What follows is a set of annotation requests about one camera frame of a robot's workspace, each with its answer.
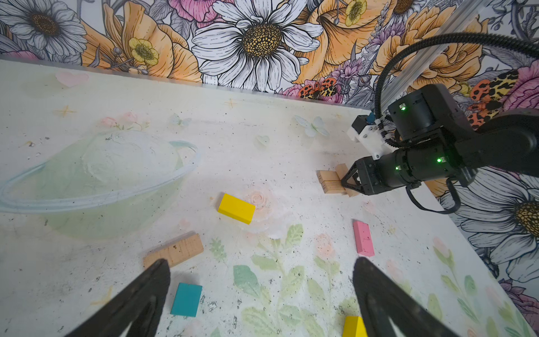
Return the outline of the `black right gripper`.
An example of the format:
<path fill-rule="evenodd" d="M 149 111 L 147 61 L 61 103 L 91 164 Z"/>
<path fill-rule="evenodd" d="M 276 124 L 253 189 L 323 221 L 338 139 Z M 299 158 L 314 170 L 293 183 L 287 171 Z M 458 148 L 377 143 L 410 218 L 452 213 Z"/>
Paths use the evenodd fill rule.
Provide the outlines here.
<path fill-rule="evenodd" d="M 385 154 L 357 160 L 341 177 L 348 195 L 379 195 L 436 179 L 467 184 L 467 167 L 460 155 L 440 140 L 429 140 Z"/>

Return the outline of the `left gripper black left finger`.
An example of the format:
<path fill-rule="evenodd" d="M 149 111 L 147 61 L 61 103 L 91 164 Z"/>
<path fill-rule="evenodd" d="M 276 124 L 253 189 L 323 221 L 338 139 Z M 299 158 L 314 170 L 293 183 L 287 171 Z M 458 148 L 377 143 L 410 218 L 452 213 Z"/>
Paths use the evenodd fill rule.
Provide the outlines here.
<path fill-rule="evenodd" d="M 155 336 L 170 282 L 168 261 L 155 261 L 108 304 L 67 335 Z"/>

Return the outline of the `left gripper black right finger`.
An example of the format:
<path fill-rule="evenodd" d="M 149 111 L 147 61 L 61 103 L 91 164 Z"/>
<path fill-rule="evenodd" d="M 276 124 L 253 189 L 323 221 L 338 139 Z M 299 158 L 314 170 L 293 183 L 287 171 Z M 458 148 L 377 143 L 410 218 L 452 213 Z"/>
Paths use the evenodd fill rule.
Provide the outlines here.
<path fill-rule="evenodd" d="M 359 257 L 352 281 L 368 336 L 455 336 L 375 264 Z"/>

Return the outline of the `teal cube block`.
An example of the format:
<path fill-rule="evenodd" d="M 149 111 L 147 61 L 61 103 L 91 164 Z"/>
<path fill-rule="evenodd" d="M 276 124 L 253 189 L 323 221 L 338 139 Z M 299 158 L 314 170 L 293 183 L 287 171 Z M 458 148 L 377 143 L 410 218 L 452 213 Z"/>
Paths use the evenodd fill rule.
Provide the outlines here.
<path fill-rule="evenodd" d="M 203 287 L 195 284 L 179 283 L 173 301 L 171 314 L 196 317 Z"/>

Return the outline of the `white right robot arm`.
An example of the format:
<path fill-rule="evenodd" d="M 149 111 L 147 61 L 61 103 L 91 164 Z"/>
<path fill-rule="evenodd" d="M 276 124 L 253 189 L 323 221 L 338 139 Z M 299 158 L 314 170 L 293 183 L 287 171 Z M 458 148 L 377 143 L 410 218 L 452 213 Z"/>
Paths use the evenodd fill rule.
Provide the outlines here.
<path fill-rule="evenodd" d="M 344 188 L 378 195 L 440 178 L 467 185 L 483 167 L 538 176 L 537 110 L 513 110 L 473 129 L 449 90 L 432 84 L 388 112 L 401 143 L 378 160 L 357 160 L 341 180 Z"/>

